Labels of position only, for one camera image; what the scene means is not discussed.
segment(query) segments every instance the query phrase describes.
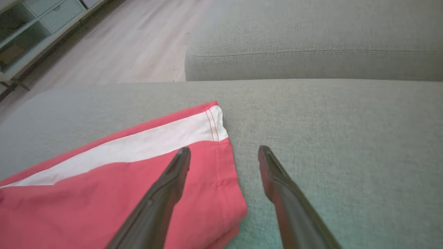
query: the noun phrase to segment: white stripe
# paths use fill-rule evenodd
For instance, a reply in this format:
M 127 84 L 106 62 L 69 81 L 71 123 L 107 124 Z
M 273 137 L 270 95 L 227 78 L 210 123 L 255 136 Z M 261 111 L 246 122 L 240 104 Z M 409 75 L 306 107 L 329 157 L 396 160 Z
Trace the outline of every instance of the white stripe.
M 223 127 L 223 112 L 218 105 L 210 108 L 207 113 L 209 120 L 214 124 L 212 128 L 208 124 L 206 112 L 198 113 L 159 127 L 142 131 L 130 136 L 118 138 L 101 144 L 88 151 L 75 155 L 53 167 L 35 173 L 23 180 L 0 186 L 41 186 L 54 185 L 56 182 L 86 173 L 102 165 L 116 162 L 136 162 L 164 155 L 199 141 L 217 141 L 228 137 Z

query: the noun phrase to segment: cabinet leg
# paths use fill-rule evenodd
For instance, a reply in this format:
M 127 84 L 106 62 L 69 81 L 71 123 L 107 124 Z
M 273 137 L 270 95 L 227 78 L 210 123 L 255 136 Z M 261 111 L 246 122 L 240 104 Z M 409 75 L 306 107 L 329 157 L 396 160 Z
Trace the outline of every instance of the cabinet leg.
M 17 85 L 23 87 L 25 90 L 30 91 L 30 89 L 27 86 L 23 85 L 23 83 L 20 80 L 18 80 L 16 78 L 12 78 L 12 81 L 14 83 L 16 83 Z
M 17 84 L 12 82 L 10 85 L 8 85 L 6 82 L 0 81 L 0 84 L 4 85 L 6 88 L 8 88 L 10 91 L 14 91 L 17 87 Z
M 8 96 L 14 90 L 14 87 L 9 86 L 8 84 L 6 84 L 3 81 L 1 81 L 0 83 L 6 87 L 6 90 L 3 91 L 2 93 L 0 93 L 0 101 L 2 101 L 2 100 L 4 100 L 4 98 L 6 98 L 6 96 Z

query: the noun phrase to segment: cushion seam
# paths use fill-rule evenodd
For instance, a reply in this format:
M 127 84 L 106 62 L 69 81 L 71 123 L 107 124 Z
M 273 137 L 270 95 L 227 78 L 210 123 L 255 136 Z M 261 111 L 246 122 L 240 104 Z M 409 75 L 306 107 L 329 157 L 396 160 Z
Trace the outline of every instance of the cushion seam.
M 223 54 L 197 54 L 188 49 L 188 53 L 196 56 L 206 57 L 220 57 L 229 55 L 250 55 L 250 54 L 269 54 L 269 53 L 297 53 L 297 52 L 325 52 L 325 51 L 337 51 L 337 52 L 352 52 L 352 51 L 377 51 L 377 52 L 424 52 L 424 53 L 441 53 L 443 48 L 437 48 L 435 50 L 387 50 L 388 47 L 306 47 L 306 48 L 290 48 L 290 49 L 276 49 L 276 50 L 260 50 L 260 51 L 247 51 L 247 52 L 234 52 Z
M 187 52 L 188 57 L 193 57 L 200 60 L 223 60 L 223 59 L 234 59 L 234 58 L 245 58 L 245 57 L 280 57 L 280 56 L 290 56 L 290 55 L 317 55 L 317 54 L 404 54 L 413 55 L 416 53 L 443 53 L 443 51 L 307 51 L 307 52 L 294 52 L 294 53 L 278 53 L 278 54 L 238 54 L 238 55 L 198 55 L 193 52 Z

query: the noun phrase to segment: gray upholstery fabric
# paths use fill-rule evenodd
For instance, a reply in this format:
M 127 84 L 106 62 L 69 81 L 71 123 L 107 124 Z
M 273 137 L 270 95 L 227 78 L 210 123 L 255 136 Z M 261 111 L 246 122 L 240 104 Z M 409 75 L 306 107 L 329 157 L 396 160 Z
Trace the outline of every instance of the gray upholstery fabric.
M 186 78 L 443 81 L 442 0 L 215 0 Z
M 1 177 L 217 100 L 248 205 L 228 248 L 281 248 L 257 160 L 268 145 L 343 248 L 443 245 L 443 83 L 262 80 L 59 89 L 0 126 Z

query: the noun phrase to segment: drawer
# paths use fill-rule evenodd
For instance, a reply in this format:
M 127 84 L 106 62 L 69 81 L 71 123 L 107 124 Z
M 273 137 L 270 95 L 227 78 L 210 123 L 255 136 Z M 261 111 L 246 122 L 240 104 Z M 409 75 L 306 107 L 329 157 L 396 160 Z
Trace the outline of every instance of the drawer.
M 47 13 L 40 21 L 55 33 L 84 10 L 85 8 L 78 0 L 66 0 Z
M 36 15 L 39 16 L 56 5 L 60 0 L 25 0 L 24 4 Z

